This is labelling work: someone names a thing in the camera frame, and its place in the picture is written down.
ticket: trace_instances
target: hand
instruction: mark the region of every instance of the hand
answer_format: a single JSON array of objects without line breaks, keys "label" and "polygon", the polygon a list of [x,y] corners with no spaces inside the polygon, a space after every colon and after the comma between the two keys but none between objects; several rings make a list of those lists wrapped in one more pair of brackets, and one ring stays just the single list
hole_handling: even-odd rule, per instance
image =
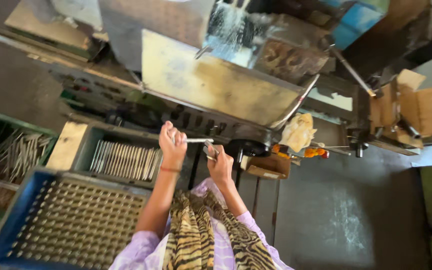
[{"label": "hand", "polygon": [[[216,162],[208,159],[208,169],[214,183],[221,189],[228,183],[234,183],[231,177],[234,159],[224,152],[222,145],[215,145],[214,147],[219,151],[219,155]],[[208,151],[212,156],[215,156],[213,147],[208,146]]]},{"label": "hand", "polygon": [[164,123],[159,133],[159,147],[163,151],[163,167],[181,169],[188,149],[187,139],[184,132],[179,132],[173,127],[173,123],[170,121]]}]

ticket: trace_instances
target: tiger print scarf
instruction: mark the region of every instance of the tiger print scarf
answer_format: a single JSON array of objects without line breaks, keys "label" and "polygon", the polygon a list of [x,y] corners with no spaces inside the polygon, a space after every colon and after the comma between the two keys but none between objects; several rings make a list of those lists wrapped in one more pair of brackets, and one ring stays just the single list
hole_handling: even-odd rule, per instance
[{"label": "tiger print scarf", "polygon": [[174,195],[164,269],[213,269],[214,234],[206,206],[224,224],[238,270],[276,269],[258,235],[223,208],[211,191],[204,197],[182,191]]}]

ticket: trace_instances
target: gray plastic crate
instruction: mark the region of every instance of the gray plastic crate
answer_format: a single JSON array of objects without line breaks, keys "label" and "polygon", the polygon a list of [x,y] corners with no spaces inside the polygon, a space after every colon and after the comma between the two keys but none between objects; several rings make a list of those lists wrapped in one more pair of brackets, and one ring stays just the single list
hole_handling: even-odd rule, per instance
[{"label": "gray plastic crate", "polygon": [[93,176],[108,181],[125,183],[137,187],[153,188],[159,174],[162,155],[156,161],[156,168],[150,181],[140,181],[129,178],[117,177],[103,173],[90,171],[94,153],[97,150],[99,140],[129,144],[136,147],[159,149],[159,135],[127,128],[117,127],[103,123],[93,123],[88,126],[78,152],[76,153],[71,170],[82,175]]}]

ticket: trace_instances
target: blue plastic crate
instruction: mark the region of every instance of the blue plastic crate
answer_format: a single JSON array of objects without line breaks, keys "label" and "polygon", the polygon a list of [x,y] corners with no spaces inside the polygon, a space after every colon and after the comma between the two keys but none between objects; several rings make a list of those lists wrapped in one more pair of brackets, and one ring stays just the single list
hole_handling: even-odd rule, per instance
[{"label": "blue plastic crate", "polygon": [[33,207],[33,203],[36,201],[37,196],[40,194],[41,188],[51,187],[51,183],[57,181],[57,179],[61,177],[86,181],[92,185],[110,187],[111,189],[124,190],[133,194],[143,195],[146,198],[148,198],[151,193],[149,190],[143,188],[130,187],[124,184],[94,179],[80,174],[58,172],[46,168],[36,168],[21,184],[0,223],[0,268],[9,267],[11,269],[25,270],[84,269],[69,263],[27,259],[23,256],[8,256],[8,253],[13,248],[13,243],[18,240],[17,235],[21,232],[22,227],[27,224],[26,218],[30,215],[30,210]]}]

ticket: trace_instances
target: lavender shirt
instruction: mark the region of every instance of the lavender shirt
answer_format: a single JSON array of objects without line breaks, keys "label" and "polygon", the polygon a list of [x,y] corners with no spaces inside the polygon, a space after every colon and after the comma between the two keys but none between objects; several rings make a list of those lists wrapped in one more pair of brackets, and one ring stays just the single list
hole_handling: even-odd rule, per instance
[{"label": "lavender shirt", "polygon": [[[216,187],[213,179],[207,178],[191,192],[203,196],[207,190],[212,190],[222,205],[226,205],[223,195]],[[278,251],[268,245],[266,237],[256,225],[255,219],[249,211],[237,217],[237,220],[245,224],[249,230],[257,233],[264,246],[273,258],[276,269],[291,269],[279,259]],[[166,243],[168,242],[170,220],[166,224],[165,237],[162,240],[153,231],[138,231],[132,237],[131,242],[114,259],[110,270],[135,270],[135,269],[157,269],[163,268]],[[234,254],[231,248],[230,238],[223,223],[211,217],[211,225],[214,232],[214,270],[236,269]]]}]

